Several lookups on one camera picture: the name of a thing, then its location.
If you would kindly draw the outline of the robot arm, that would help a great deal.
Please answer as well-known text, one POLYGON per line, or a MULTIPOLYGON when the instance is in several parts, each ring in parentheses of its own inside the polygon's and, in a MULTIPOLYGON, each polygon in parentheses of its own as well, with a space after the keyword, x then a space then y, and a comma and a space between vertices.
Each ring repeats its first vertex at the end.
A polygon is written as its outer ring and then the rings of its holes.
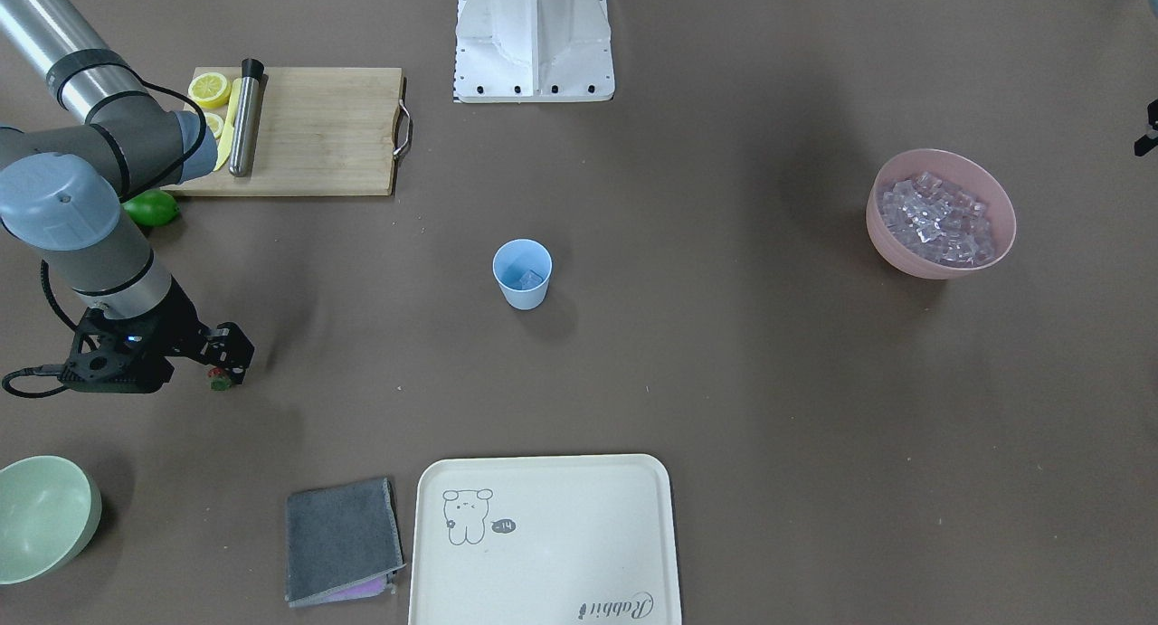
POLYGON ((162 109, 147 82, 100 39, 69 0, 1 0, 3 36, 32 64, 76 125, 25 133, 3 126, 3 230, 41 255, 41 284, 61 311, 50 273, 85 303, 63 363, 3 376, 57 378, 58 391, 152 394, 171 360, 206 365, 211 385, 241 384, 252 341, 233 323, 208 328, 124 203, 214 170, 217 145, 198 106, 162 109))

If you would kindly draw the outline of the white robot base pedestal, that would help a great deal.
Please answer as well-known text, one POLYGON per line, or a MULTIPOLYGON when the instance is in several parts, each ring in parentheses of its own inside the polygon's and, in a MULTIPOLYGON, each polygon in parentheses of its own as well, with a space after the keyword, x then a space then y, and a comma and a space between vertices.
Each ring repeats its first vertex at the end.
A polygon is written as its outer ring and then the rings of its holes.
POLYGON ((452 97, 578 103, 616 91, 608 0, 459 0, 452 97))

